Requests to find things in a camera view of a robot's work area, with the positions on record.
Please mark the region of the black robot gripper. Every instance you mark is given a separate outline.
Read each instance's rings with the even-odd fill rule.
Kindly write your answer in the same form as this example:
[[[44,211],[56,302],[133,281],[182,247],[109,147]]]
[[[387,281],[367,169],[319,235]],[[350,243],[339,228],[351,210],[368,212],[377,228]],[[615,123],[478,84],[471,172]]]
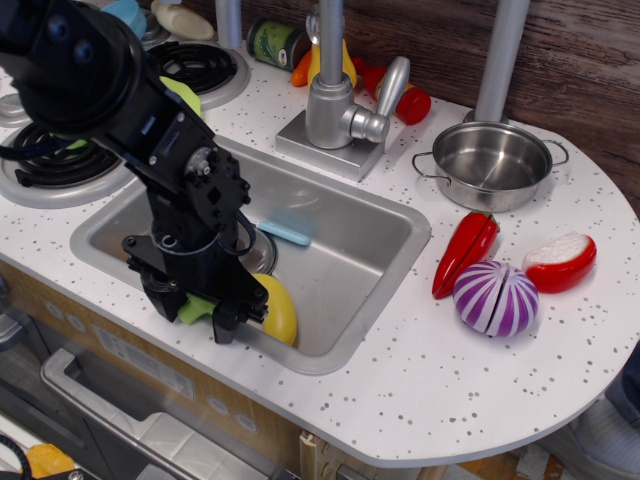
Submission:
[[[241,208],[246,187],[190,188],[179,197],[148,189],[149,231],[122,241],[129,268],[169,322],[192,294],[216,303],[211,314],[214,341],[230,344],[240,324],[263,323],[267,290],[240,263],[238,228],[248,221]]]

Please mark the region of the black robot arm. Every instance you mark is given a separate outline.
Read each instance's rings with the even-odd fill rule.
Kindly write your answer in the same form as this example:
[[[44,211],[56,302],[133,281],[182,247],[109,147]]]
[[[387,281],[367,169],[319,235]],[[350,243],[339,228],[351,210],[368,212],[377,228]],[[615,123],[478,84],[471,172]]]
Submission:
[[[123,21],[71,1],[5,1],[1,65],[37,125],[97,143],[145,185],[151,227],[122,246],[164,318],[176,319],[190,297],[207,300],[219,344],[265,318],[267,290],[237,249],[251,227],[241,211],[250,186]]]

